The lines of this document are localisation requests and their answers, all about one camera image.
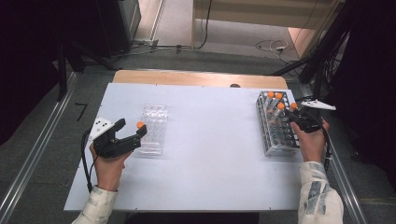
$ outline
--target forearm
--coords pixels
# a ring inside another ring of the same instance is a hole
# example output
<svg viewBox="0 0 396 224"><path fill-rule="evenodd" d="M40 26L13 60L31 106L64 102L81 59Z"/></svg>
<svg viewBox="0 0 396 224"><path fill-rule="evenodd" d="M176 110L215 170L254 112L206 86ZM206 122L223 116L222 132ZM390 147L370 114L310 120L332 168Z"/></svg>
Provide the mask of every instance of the forearm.
<svg viewBox="0 0 396 224"><path fill-rule="evenodd" d="M342 223L344 206L337 191L330 188L323 165L319 162L304 162L300 173L299 223Z"/></svg>
<svg viewBox="0 0 396 224"><path fill-rule="evenodd" d="M118 193L93 187L84 209L72 224L104 224L114 207Z"/></svg>

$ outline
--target person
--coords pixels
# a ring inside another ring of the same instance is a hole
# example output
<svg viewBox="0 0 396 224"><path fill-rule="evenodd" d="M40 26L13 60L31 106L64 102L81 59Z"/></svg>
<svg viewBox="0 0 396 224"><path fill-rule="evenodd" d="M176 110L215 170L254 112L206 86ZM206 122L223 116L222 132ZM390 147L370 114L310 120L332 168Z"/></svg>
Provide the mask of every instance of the person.
<svg viewBox="0 0 396 224"><path fill-rule="evenodd" d="M298 223L343 223L344 206L336 190L330 188L324 167L321 163L325 138L322 131L305 133L294 122L292 129L300 140L304 162L300 167L302 187L298 210ZM328 130L329 123L323 119L323 127ZM96 157L93 146L90 146ZM125 160L131 153L116 159L99 157L94 165L97 185L93 188L85 208L73 224L107 223L116 201L120 177Z"/></svg>

